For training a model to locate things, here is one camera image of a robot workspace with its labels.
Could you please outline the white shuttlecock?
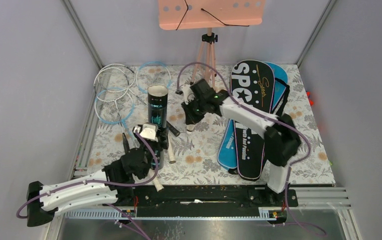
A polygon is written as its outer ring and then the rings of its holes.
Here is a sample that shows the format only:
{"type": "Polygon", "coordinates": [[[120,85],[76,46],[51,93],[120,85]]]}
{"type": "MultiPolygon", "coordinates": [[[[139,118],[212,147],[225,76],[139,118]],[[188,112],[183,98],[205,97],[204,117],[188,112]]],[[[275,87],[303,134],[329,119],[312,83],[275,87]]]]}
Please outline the white shuttlecock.
{"type": "Polygon", "coordinates": [[[188,124],[186,125],[186,131],[188,132],[193,132],[195,129],[195,125],[194,124],[188,124]]]}

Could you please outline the black shuttlecock tube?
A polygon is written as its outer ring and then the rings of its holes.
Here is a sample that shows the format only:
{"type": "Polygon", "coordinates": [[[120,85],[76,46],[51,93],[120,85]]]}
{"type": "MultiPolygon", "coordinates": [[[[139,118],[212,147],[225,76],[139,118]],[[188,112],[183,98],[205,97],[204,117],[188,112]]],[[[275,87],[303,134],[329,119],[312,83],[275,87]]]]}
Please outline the black shuttlecock tube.
{"type": "Polygon", "coordinates": [[[168,149],[167,103],[168,89],[163,85],[152,85],[148,92],[148,120],[158,126],[159,146],[154,147],[159,169],[164,166],[164,150],[168,149]]]}

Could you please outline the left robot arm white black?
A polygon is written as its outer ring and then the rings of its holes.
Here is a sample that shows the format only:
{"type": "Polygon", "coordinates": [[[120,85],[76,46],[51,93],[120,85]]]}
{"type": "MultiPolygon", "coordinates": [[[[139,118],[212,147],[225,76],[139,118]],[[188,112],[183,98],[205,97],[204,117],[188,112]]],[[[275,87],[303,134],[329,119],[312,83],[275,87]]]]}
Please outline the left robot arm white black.
{"type": "Polygon", "coordinates": [[[146,122],[135,126],[133,134],[139,146],[131,148],[124,140],[124,154],[94,173],[53,185],[30,183],[27,202],[18,209],[17,218],[25,218],[28,227],[38,227],[55,216],[87,206],[129,205],[137,199],[133,188],[147,183],[158,192],[163,190],[156,174],[161,169],[160,154],[169,147],[168,129],[146,122]],[[23,208],[26,216],[21,215],[23,208]]]}

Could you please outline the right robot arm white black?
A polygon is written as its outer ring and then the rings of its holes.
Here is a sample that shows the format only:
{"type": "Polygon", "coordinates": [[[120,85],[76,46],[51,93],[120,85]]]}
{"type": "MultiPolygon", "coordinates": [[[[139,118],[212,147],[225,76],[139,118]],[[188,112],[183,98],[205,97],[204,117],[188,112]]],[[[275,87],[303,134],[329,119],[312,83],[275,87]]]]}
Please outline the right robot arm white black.
{"type": "Polygon", "coordinates": [[[266,201],[273,206],[285,200],[291,157],[295,156],[301,139],[289,115],[277,116],[238,101],[229,90],[215,91],[206,80],[178,87],[185,124],[199,123],[206,113],[231,119],[243,130],[263,139],[262,155],[271,163],[266,201]]]}

